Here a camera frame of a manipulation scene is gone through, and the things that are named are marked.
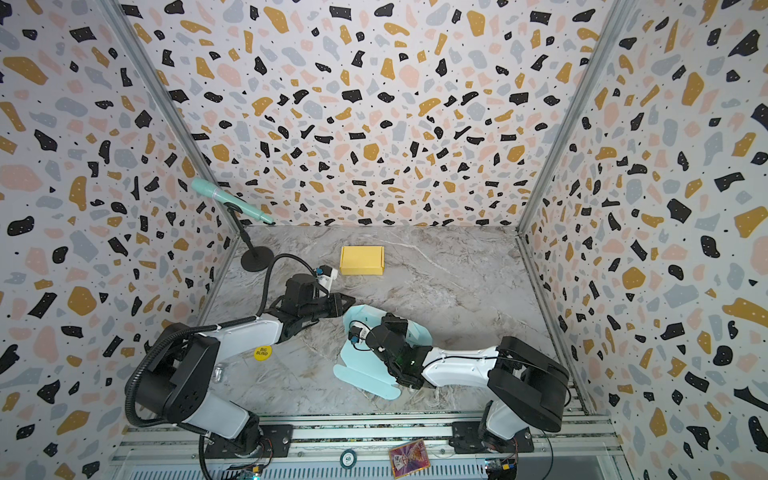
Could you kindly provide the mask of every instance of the yellow sticker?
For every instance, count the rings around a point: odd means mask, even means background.
[[[271,346],[260,346],[253,352],[254,359],[263,362],[264,360],[270,358],[272,356],[272,347]]]

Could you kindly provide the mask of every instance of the black mounting plate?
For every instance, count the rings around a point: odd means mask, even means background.
[[[266,270],[275,258],[275,254],[269,247],[254,247],[243,253],[240,258],[240,266],[247,272],[260,272]]]
[[[451,429],[453,436],[448,444],[456,450],[456,453],[485,453],[488,449],[483,445],[478,428],[480,422],[453,422]],[[514,439],[518,443],[518,453],[531,453],[534,450],[530,429],[522,429],[515,434]],[[499,453],[515,453],[512,440],[507,445],[500,447]]]
[[[285,458],[288,456],[288,448],[290,448],[291,437],[293,436],[293,425],[261,425],[263,431],[263,439],[269,439],[272,442],[273,458]],[[264,461],[269,458],[269,452],[267,455],[263,455]],[[208,445],[205,450],[205,458],[241,458],[232,452],[227,451],[227,445],[224,442],[217,442],[214,439],[214,443]]]

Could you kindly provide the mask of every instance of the black microphone stand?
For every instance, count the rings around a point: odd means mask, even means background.
[[[229,210],[230,215],[235,220],[237,230],[240,232],[240,238],[243,239],[243,242],[248,246],[248,251],[243,253],[243,256],[240,258],[240,265],[243,267],[243,270],[248,272],[260,272],[261,270],[265,270],[275,257],[274,252],[269,247],[253,246],[248,232],[245,231],[243,224],[237,218],[237,214],[243,213],[240,207],[231,202],[226,202],[224,206]]]

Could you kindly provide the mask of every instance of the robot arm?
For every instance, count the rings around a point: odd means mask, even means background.
[[[133,409],[134,413],[127,415],[129,421],[147,425],[133,418],[135,409],[128,394],[133,389],[135,401],[161,419],[155,423],[165,421],[211,432],[217,435],[216,440],[227,444],[229,452],[249,455],[259,445],[259,419],[209,390],[214,366],[256,347],[284,342],[320,319],[343,315],[355,299],[329,291],[337,274],[324,265],[316,270],[316,276],[292,276],[286,282],[285,294],[260,316],[196,329],[183,323],[169,325],[147,353],[151,362],[144,368],[140,364],[128,380],[126,412]]]
[[[353,342],[364,340],[400,385],[490,389],[501,400],[486,409],[480,427],[481,437],[491,448],[529,425],[546,432],[560,431],[568,371],[559,363],[511,336],[498,346],[480,350],[411,346],[406,342],[407,328],[408,320],[388,313],[372,329],[352,324],[349,337]]]

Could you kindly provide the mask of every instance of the metal rail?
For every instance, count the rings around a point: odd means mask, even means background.
[[[348,415],[346,419],[338,418],[343,415],[265,417],[263,423],[290,423],[295,428],[288,458],[276,458],[275,462],[310,462],[328,458],[335,462],[338,461],[339,453],[347,448],[354,448],[359,459],[386,459],[389,449],[412,439],[425,439],[427,451],[434,455],[434,458],[453,458],[462,455],[454,454],[453,448],[448,445],[452,435],[451,423],[477,421],[481,414],[417,413],[390,415],[390,419],[371,418],[377,415]],[[531,436],[535,451],[521,455],[549,456],[546,437],[549,438],[556,456],[623,455],[613,425],[607,416],[566,416],[563,418],[560,432],[545,433],[531,429]],[[190,462],[196,455],[197,435],[193,433],[170,426],[152,429],[129,428],[111,460],[117,464],[128,462],[135,465],[161,465]],[[483,455],[484,458],[494,456],[506,455]],[[227,460],[210,462],[232,463]]]
[[[637,0],[614,0],[614,4],[611,6],[611,10],[608,12],[608,17],[605,20],[605,28],[600,34],[598,43],[594,46],[594,54],[589,59],[587,70],[584,71],[584,77],[576,88],[571,104],[565,112],[563,124],[552,143],[547,159],[538,172],[538,181],[528,196],[528,204],[525,206],[525,210],[518,222],[518,232],[526,231],[530,227],[536,214],[537,206],[549,185],[549,177],[557,167],[560,156],[563,154],[565,147],[568,145],[568,140],[578,124],[579,114],[589,102],[591,92],[600,81],[600,74],[603,72],[605,64],[611,56],[611,52],[621,34],[621,29],[624,27],[627,17],[636,3]]]
[[[118,0],[96,0],[95,3],[117,36],[118,44],[124,49],[125,56],[128,57],[128,60],[136,68],[136,72],[147,87],[149,95],[154,100],[160,113],[162,113],[176,140],[181,144],[184,151],[187,152],[187,156],[190,158],[192,165],[194,165],[197,174],[204,180],[218,185],[213,171],[211,171],[203,159],[203,154],[197,147],[195,140],[193,140],[192,133],[187,128],[181,113],[171,103],[170,95],[157,76],[157,70],[152,65],[152,60],[150,60],[144,47],[141,46],[138,38],[134,35],[133,27],[131,27],[131,24],[123,14],[120,2]],[[235,224],[232,218],[226,215],[227,210],[221,207],[218,202],[216,202],[216,205],[219,206],[219,210],[222,212],[223,221],[227,222],[234,229]]]
[[[520,255],[523,259],[523,263],[525,264],[525,271],[528,272],[528,278],[531,281],[531,285],[533,286],[533,292],[534,295],[536,295],[539,309],[541,310],[542,316],[544,316],[544,323],[547,326],[549,338],[552,340],[554,350],[558,354],[558,360],[562,365],[565,365],[566,368],[568,368],[568,371],[571,373],[571,381],[575,385],[576,391],[578,393],[578,396],[575,396],[575,398],[578,399],[581,404],[581,409],[587,415],[596,414],[597,412],[594,410],[591,402],[585,400],[584,394],[587,392],[587,383],[584,381],[584,378],[579,375],[580,372],[577,369],[576,362],[571,356],[570,349],[565,344],[565,335],[561,331],[560,326],[556,321],[557,317],[554,315],[554,312],[552,312],[551,307],[549,306],[549,302],[545,296],[544,289],[541,288],[541,284],[538,282],[539,278],[536,276],[536,267],[533,263],[532,253],[529,250],[523,236],[520,235],[520,232],[518,232],[518,235],[515,237],[515,241],[518,244]]]

